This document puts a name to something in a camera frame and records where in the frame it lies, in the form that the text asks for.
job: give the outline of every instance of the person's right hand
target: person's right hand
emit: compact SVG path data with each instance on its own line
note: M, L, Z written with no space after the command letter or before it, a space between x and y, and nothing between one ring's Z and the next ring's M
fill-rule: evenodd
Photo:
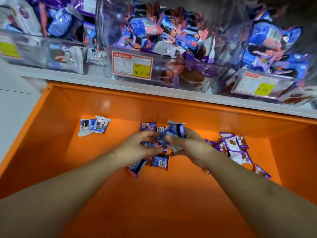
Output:
M170 144L183 148L176 155L185 155L197 166L207 169L208 159L211 158L211 153L216 150L206 143L196 131L185 127L185 134L186 139L171 135L166 135L165 139Z

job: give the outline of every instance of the forearm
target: forearm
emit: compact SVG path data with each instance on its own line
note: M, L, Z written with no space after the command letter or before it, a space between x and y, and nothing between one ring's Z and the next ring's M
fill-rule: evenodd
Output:
M314 204L219 152L212 154L207 166L259 237L315 236L317 206Z
M0 237L57 237L121 166L106 154L0 200Z

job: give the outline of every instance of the package label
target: package label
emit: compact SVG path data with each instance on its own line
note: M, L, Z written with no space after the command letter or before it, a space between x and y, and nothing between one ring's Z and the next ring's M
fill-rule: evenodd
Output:
M0 56L22 59L21 54L9 35L0 34Z
M113 74L151 79L153 58L112 51Z
M235 91L254 94L258 96L269 96L279 79L246 72Z

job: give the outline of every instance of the orange surface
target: orange surface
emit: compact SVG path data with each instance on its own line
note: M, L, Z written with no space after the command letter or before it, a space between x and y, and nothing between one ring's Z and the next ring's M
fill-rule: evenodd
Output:
M94 115L112 118L106 133L78 137L80 118ZM244 134L252 160L274 182L317 202L316 120L56 83L49 84L0 165L0 199L85 164L138 131L141 121L166 125L167 119L185 122L209 140L220 131ZM211 175L184 156L171 158L168 169L146 165L137 179L119 170L63 237L254 237Z

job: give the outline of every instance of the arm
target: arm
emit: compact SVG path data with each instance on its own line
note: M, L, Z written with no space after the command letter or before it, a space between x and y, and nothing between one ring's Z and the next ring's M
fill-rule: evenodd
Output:
M113 172L163 152L140 145L152 136L159 134L135 133L84 166L0 200L0 237L57 237Z
M316 205L232 161L194 130L185 132L186 139L166 139L184 148L178 154L208 169L258 237L316 236Z

